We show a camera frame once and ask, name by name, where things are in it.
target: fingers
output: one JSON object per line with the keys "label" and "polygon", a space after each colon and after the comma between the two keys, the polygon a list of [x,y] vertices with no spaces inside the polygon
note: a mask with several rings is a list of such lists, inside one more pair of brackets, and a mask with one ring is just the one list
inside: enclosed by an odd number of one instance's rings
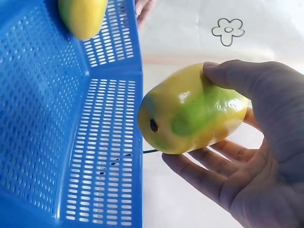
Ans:
{"label": "fingers", "polygon": [[138,28],[141,29],[147,20],[149,13],[152,11],[155,0],[136,0],[136,14],[138,16]]}
{"label": "fingers", "polygon": [[244,122],[253,126],[254,128],[258,129],[260,131],[260,128],[258,126],[258,122],[256,121],[252,108],[247,108],[246,115],[244,118]]}
{"label": "fingers", "polygon": [[247,162],[256,152],[256,150],[247,149],[228,140],[222,140],[210,147],[236,162]]}
{"label": "fingers", "polygon": [[189,154],[205,166],[208,170],[214,171],[224,177],[229,177],[239,170],[240,164],[231,162],[208,148],[189,152]]}
{"label": "fingers", "polygon": [[219,65],[204,63],[203,66],[204,73],[213,83],[234,89],[248,98],[267,89],[268,82],[276,80],[278,71],[290,73],[291,70],[290,67],[277,62],[250,63],[240,60],[231,60]]}
{"label": "fingers", "polygon": [[164,162],[185,181],[219,204],[225,178],[192,163],[184,155],[162,154]]}

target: fingernail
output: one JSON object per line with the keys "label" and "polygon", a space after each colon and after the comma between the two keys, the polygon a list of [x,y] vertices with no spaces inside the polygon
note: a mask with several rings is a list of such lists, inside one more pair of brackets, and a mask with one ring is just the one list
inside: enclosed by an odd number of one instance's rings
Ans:
{"label": "fingernail", "polygon": [[137,16],[139,16],[142,13],[142,10],[143,10],[143,5],[140,4],[140,3],[138,3],[136,5],[136,14],[137,14]]}
{"label": "fingernail", "polygon": [[214,66],[217,66],[218,64],[217,63],[214,63],[214,62],[204,62],[204,65],[203,67],[214,67]]}

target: hand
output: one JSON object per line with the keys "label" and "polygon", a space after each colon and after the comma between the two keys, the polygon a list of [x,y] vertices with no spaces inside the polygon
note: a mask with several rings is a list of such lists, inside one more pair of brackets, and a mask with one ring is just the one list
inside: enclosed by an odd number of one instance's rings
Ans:
{"label": "hand", "polygon": [[206,63],[206,76],[252,100],[244,122],[261,130],[258,150],[227,140],[163,160],[246,228],[304,227],[304,76],[276,62]]}
{"label": "hand", "polygon": [[154,8],[156,0],[135,0],[138,28],[142,29],[148,15]]}

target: black wire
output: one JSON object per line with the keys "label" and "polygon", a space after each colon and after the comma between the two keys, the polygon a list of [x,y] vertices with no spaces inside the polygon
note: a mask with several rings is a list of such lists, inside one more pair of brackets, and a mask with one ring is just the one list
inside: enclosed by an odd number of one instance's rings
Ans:
{"label": "black wire", "polygon": [[144,151],[143,153],[154,153],[154,152],[158,152],[158,150],[149,150],[149,151]]}

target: yellow mango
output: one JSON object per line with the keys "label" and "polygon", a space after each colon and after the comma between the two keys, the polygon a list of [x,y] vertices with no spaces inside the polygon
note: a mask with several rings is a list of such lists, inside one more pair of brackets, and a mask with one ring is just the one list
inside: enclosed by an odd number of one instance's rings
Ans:
{"label": "yellow mango", "polygon": [[194,64],[173,73],[143,98],[137,123],[155,149],[181,154],[217,143],[242,123],[248,99],[211,83]]}
{"label": "yellow mango", "polygon": [[108,0],[59,0],[59,14],[79,40],[91,39],[100,31]]}

